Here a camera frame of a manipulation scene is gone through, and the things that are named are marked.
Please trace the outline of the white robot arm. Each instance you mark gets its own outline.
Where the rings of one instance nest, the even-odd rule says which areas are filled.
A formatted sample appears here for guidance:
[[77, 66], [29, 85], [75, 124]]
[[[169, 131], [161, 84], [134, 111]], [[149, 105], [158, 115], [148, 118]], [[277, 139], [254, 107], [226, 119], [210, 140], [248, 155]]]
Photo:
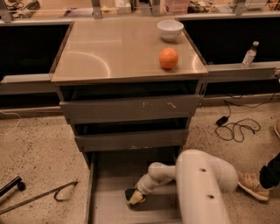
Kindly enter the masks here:
[[183, 224], [232, 224], [222, 194], [238, 186], [236, 169], [227, 161], [202, 150], [185, 150], [174, 165], [155, 162], [133, 188], [125, 191], [134, 206], [158, 186], [176, 182]]

